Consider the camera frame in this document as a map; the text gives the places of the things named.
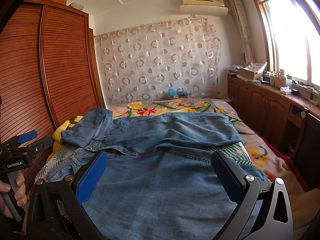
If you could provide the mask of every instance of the window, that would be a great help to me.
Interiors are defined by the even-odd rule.
[[[320,35],[295,0],[258,0],[274,71],[320,87]]]

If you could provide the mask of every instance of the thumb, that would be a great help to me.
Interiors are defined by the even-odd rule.
[[[11,189],[11,187],[9,184],[6,184],[6,183],[0,181],[0,192],[7,193],[10,191],[10,189]]]

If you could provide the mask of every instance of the fingernail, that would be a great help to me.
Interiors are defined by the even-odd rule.
[[[7,191],[10,191],[11,187],[10,187],[9,184],[6,184],[6,185],[4,185],[4,189],[7,190]]]

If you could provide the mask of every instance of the denim fabric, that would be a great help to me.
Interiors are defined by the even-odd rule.
[[[108,166],[89,201],[83,203],[105,237],[212,239],[236,203],[229,200],[211,167],[212,152],[198,148],[242,141],[229,120],[219,114],[193,113],[117,120],[111,116],[105,109],[93,109],[82,122],[62,132],[61,143],[79,148],[50,170],[48,180],[74,174],[94,152],[105,149]],[[255,166],[238,167],[268,181]],[[260,205],[242,236],[250,232]]]

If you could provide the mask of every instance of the hand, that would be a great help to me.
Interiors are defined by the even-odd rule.
[[[27,203],[26,196],[26,185],[24,185],[24,177],[21,171],[19,171],[19,176],[16,178],[16,184],[19,189],[14,194],[14,198],[17,201],[17,205],[19,207],[24,206]],[[0,181],[0,192],[8,193],[10,191],[10,185]],[[0,195],[0,212],[4,214],[6,217],[13,218],[9,208],[5,204],[2,196]]]

